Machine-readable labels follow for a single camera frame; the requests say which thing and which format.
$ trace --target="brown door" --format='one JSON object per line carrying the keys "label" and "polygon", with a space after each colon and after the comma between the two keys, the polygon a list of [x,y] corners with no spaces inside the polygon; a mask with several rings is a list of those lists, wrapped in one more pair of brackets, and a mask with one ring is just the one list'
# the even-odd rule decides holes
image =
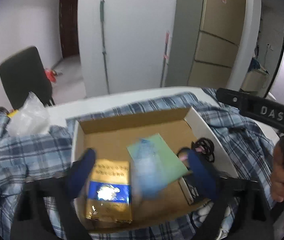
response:
{"label": "brown door", "polygon": [[79,54],[78,0],[60,0],[60,37],[63,58]]}

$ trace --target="finger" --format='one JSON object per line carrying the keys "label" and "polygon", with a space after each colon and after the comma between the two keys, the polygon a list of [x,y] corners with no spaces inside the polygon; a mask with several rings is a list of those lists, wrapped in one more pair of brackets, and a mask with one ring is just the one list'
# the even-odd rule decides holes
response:
{"label": "finger", "polygon": [[277,163],[278,165],[283,165],[283,153],[281,151],[280,144],[277,143],[273,150],[273,163]]}
{"label": "finger", "polygon": [[270,177],[271,182],[281,182],[284,184],[284,167],[278,165],[277,163],[273,164],[273,172]]}
{"label": "finger", "polygon": [[284,184],[280,182],[274,182],[271,185],[271,193],[284,198]]}
{"label": "finger", "polygon": [[271,193],[271,197],[274,201],[277,201],[277,202],[283,202],[284,201],[284,198],[275,194],[275,193]]}

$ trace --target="red object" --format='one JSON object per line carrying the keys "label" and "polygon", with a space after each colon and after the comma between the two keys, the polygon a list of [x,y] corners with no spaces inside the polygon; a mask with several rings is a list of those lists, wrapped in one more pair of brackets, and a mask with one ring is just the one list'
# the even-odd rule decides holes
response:
{"label": "red object", "polygon": [[48,78],[48,80],[50,80],[51,82],[55,83],[56,82],[56,78],[55,78],[55,75],[54,75],[54,71],[51,70],[51,69],[46,69],[45,70],[45,74],[46,74],[46,77]]}

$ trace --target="plaid shirt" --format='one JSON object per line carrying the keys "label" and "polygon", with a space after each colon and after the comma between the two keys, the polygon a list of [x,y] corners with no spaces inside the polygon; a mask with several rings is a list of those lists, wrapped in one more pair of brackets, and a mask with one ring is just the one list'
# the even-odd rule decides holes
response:
{"label": "plaid shirt", "polygon": [[[214,90],[204,90],[215,98]],[[70,149],[75,120],[98,119],[114,115],[150,112],[170,108],[194,107],[220,140],[229,154],[240,178],[258,177],[264,187],[267,200],[270,197],[271,153],[273,144],[268,140],[258,125],[249,118],[239,115],[236,108],[220,104],[215,107],[199,101],[192,93],[183,93],[165,98],[117,107],[104,113],[90,114],[67,120],[65,128],[52,126],[46,135],[32,135],[20,138],[9,137],[6,126],[9,118],[0,116],[0,235],[9,239],[13,214],[22,191],[25,178],[35,179],[52,177],[58,171],[65,171],[70,166]],[[57,236],[65,238],[60,225],[54,200],[45,199],[45,204]],[[231,214],[223,221],[223,236],[229,231],[237,202],[234,199],[229,206]],[[138,239],[185,239],[189,240],[200,226],[199,215],[194,212],[165,222],[134,231],[115,234],[91,234],[94,239],[138,240]]]}

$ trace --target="gray floor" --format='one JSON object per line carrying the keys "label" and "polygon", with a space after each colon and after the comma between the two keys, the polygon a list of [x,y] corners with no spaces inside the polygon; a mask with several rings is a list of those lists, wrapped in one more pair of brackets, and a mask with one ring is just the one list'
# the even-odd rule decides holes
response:
{"label": "gray floor", "polygon": [[52,84],[53,100],[56,105],[86,97],[79,56],[64,59],[54,70],[62,73],[62,75],[56,77],[56,83]]}

